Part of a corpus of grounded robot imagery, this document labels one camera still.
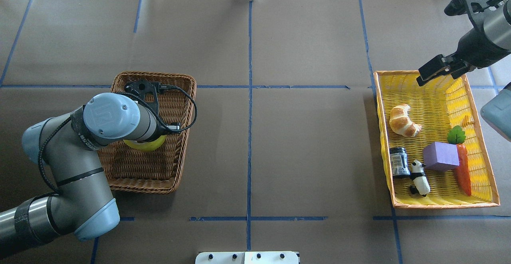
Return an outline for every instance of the yellow object in basket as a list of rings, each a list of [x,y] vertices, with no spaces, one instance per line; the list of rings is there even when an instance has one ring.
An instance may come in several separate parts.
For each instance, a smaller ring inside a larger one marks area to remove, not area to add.
[[[166,139],[166,135],[162,135],[158,139],[156,139],[155,141],[152,141],[152,142],[136,142],[133,140],[124,140],[124,143],[126,143],[126,145],[128,145],[129,147],[131,147],[133,149],[136,149],[139,151],[144,151],[144,152],[149,152],[149,151],[157,150],[162,144],[164,144],[165,139]]]
[[[440,76],[421,87],[416,82],[418,76],[418,71],[374,72],[381,153],[392,204],[398,208],[433,209],[499,206],[495,177],[467,77]],[[415,138],[391,132],[390,111],[400,103],[413,107],[410,117],[423,125]],[[410,179],[392,178],[390,148],[405,147],[409,160],[423,162],[424,147],[435,141],[446,142],[447,132],[456,125],[462,125],[467,136],[471,196],[460,190],[452,171],[425,171],[431,186],[427,197],[410,193],[409,186],[413,184]]]

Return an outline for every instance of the table surface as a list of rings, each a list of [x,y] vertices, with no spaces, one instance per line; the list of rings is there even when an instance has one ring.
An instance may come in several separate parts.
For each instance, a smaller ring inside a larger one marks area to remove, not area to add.
[[[197,80],[181,184],[114,192],[122,221],[5,263],[193,263],[203,251],[299,251],[302,263],[508,263],[511,143],[482,130],[501,206],[394,210],[371,72],[455,51],[450,0],[0,0],[0,211],[48,191],[23,131],[126,70]],[[511,58],[468,73],[482,107]]]

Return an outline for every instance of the black and white toy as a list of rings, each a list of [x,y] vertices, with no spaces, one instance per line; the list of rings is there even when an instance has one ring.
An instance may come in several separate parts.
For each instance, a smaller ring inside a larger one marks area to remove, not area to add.
[[[410,179],[414,181],[414,185],[410,185],[410,192],[412,194],[420,194],[423,197],[426,197],[426,195],[431,191],[431,188],[429,187],[428,179],[424,173],[424,167],[425,165],[419,160],[414,160],[412,162],[412,173],[410,174]]]

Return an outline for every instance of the purple cube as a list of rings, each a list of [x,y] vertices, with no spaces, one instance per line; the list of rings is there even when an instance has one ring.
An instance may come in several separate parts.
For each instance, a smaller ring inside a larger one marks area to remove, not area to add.
[[[433,142],[422,151],[426,169],[432,171],[449,171],[460,165],[458,148],[455,144]]]

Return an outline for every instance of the yellow ball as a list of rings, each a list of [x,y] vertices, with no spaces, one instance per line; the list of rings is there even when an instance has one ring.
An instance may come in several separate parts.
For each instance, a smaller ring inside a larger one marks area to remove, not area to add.
[[[129,147],[131,147],[133,149],[136,149],[139,151],[144,151],[144,152],[149,152],[149,151],[157,150],[158,147],[163,145],[163,143],[165,142],[165,139],[166,139],[166,135],[162,135],[158,139],[156,139],[155,141],[152,141],[152,142],[136,142],[133,140],[124,140],[124,143],[126,143],[126,145],[128,145]]]

